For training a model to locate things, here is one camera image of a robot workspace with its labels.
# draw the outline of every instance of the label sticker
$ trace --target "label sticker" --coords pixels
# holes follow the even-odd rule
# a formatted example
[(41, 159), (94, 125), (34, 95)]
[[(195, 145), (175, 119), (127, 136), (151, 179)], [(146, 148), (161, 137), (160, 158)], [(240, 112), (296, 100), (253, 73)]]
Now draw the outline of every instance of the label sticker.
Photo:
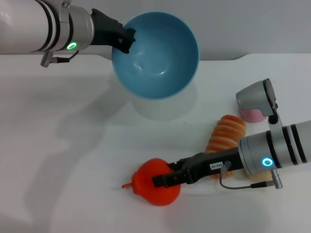
[(224, 164), (222, 162), (218, 162), (218, 163), (210, 164), (209, 166), (210, 166), (210, 169), (215, 170), (215, 169), (221, 169), (223, 165)]

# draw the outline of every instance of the pink cup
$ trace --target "pink cup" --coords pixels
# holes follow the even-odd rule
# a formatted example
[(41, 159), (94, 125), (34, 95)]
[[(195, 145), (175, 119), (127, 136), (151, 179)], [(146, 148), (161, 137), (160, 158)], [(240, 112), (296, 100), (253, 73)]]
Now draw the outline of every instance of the pink cup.
[(242, 110), (239, 109), (242, 118), (249, 123), (258, 123), (264, 121), (267, 117), (263, 116), (259, 109)]

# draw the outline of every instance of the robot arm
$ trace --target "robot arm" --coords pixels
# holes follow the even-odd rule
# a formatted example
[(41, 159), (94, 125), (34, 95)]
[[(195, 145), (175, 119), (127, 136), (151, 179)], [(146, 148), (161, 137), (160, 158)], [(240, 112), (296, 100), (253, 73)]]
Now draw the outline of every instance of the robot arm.
[(69, 62), (53, 59), (60, 50), (83, 50), (89, 45), (110, 45), (124, 53), (135, 30), (93, 9), (73, 6), (71, 0), (1, 0), (0, 53), (44, 52), (41, 65)]
[[(221, 167), (227, 163), (230, 164), (227, 170), (244, 168), (251, 174), (270, 170), (273, 185), (280, 189), (283, 186), (276, 171), (278, 168), (311, 161), (311, 121), (283, 127), (269, 79), (250, 85), (237, 93), (236, 97), (241, 109), (260, 109), (264, 116), (269, 117), (270, 130), (242, 138), (236, 148), (208, 156), (202, 152), (168, 164), (173, 173), (153, 177), (156, 187), (195, 183), (205, 176), (220, 173)], [(258, 183), (248, 187), (266, 185)]]

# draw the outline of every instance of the green led ring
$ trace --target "green led ring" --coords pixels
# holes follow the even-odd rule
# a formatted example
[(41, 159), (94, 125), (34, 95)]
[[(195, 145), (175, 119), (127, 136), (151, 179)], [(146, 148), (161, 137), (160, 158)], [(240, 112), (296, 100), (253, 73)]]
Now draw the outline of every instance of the green led ring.
[(71, 49), (74, 49), (75, 47), (77, 47), (77, 43), (72, 42), (72, 43), (70, 43), (70, 44), (67, 46), (67, 49), (68, 49), (68, 50), (71, 50)]

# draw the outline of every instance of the cable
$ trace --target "cable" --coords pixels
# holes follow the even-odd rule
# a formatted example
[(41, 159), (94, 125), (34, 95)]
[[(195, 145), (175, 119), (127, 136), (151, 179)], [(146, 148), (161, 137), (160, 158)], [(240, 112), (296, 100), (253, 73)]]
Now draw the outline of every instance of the cable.
[(69, 58), (69, 60), (71, 60), (72, 58), (74, 58), (79, 52), (80, 52), (80, 51), (77, 50), (77, 51)]
[(79, 50), (77, 50), (71, 57), (53, 57), (51, 59), (51, 63), (68, 63), (72, 58), (74, 58), (79, 53)]
[(220, 185), (221, 185), (222, 187), (224, 187), (224, 188), (226, 188), (226, 189), (237, 190), (237, 189), (251, 188), (251, 186), (242, 186), (242, 187), (228, 187), (228, 186), (225, 186), (225, 185), (223, 184), (223, 179), (222, 179), (222, 177), (220, 177), (219, 183), (220, 183)]
[(264, 181), (264, 182), (259, 182), (259, 183), (253, 183), (250, 186), (242, 186), (242, 187), (228, 187), (223, 184), (223, 177), (225, 173), (229, 170), (231, 167), (231, 163), (229, 161), (225, 161), (224, 165), (220, 168), (220, 177), (219, 177), (219, 183), (222, 187), (226, 189), (232, 189), (232, 190), (237, 190), (237, 189), (246, 189), (246, 188), (264, 188), (264, 187), (270, 187), (274, 186), (273, 181)]

